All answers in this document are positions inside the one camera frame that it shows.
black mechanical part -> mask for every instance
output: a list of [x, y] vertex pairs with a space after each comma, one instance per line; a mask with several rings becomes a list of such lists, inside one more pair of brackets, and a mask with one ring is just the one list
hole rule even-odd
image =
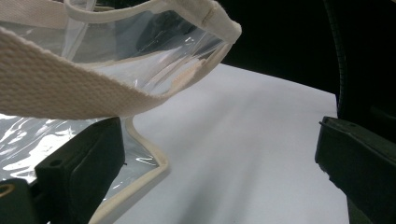
[[96, 122], [40, 162], [31, 186], [0, 182], [1, 223], [88, 223], [124, 163], [120, 118]]
[[374, 223], [396, 223], [396, 145], [361, 126], [324, 117], [316, 163]]

wrinkled plastic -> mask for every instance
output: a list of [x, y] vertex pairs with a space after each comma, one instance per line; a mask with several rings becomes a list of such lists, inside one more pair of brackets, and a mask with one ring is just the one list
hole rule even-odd
[[[0, 179], [23, 178], [32, 183], [36, 179], [35, 167], [41, 161], [96, 121], [32, 119], [0, 114]], [[125, 164], [105, 200], [158, 167], [150, 153], [127, 133], [125, 120], [121, 121], [121, 128]]]
[[[91, 0], [71, 4], [86, 11], [95, 9]], [[159, 94], [170, 89], [177, 75], [224, 45], [166, 7], [159, 2], [129, 18], [103, 23], [68, 18], [64, 29], [0, 25], [73, 63]]]

dark background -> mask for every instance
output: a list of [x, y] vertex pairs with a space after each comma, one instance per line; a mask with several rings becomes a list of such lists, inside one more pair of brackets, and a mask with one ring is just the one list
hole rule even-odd
[[338, 91], [332, 31], [321, 0], [219, 0], [242, 35], [222, 63]]

